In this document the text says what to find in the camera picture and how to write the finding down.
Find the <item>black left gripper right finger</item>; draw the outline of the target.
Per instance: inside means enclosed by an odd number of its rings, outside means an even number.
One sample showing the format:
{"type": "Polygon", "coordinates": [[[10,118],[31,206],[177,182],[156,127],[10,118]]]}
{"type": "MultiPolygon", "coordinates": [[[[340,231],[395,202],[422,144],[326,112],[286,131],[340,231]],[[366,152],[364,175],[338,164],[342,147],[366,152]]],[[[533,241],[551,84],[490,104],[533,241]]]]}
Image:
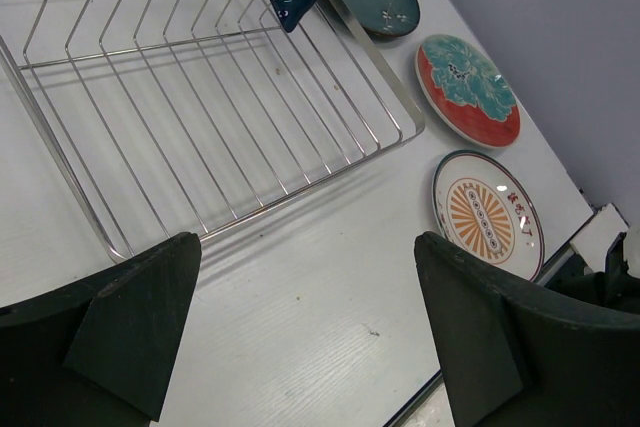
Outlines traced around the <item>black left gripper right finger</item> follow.
{"type": "Polygon", "coordinates": [[[417,274],[458,426],[635,426],[639,312],[567,297],[433,232],[417,274]]]}

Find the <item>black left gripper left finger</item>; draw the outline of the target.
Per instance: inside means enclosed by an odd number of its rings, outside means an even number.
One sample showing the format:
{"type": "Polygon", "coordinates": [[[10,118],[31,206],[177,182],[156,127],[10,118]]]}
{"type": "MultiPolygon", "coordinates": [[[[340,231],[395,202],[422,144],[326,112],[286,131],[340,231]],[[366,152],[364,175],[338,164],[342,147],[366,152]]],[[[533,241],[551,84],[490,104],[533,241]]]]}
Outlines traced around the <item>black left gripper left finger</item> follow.
{"type": "Polygon", "coordinates": [[[159,420],[201,265],[182,232],[101,272],[1,309],[4,426],[159,420]]]}

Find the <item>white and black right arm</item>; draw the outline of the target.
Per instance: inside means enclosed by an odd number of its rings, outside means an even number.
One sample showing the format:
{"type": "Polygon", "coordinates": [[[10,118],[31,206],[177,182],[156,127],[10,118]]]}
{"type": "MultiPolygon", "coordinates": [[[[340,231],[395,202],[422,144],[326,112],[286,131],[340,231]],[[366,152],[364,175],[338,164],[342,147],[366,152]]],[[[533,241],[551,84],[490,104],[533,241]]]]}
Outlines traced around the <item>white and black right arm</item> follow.
{"type": "Polygon", "coordinates": [[[602,207],[554,262],[545,287],[599,307],[639,312],[639,227],[602,207]]]}

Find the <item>red plate with turquoise flower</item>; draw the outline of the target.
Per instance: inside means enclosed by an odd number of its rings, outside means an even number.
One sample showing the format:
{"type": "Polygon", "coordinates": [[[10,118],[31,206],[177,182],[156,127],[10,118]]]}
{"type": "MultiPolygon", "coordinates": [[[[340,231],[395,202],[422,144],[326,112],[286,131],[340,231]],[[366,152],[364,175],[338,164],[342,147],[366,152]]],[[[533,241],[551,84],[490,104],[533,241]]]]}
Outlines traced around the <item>red plate with turquoise flower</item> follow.
{"type": "Polygon", "coordinates": [[[426,37],[416,52],[415,71],[436,114],[464,139],[489,149],[518,139],[521,116],[513,91],[469,42],[449,34],[426,37]]]}

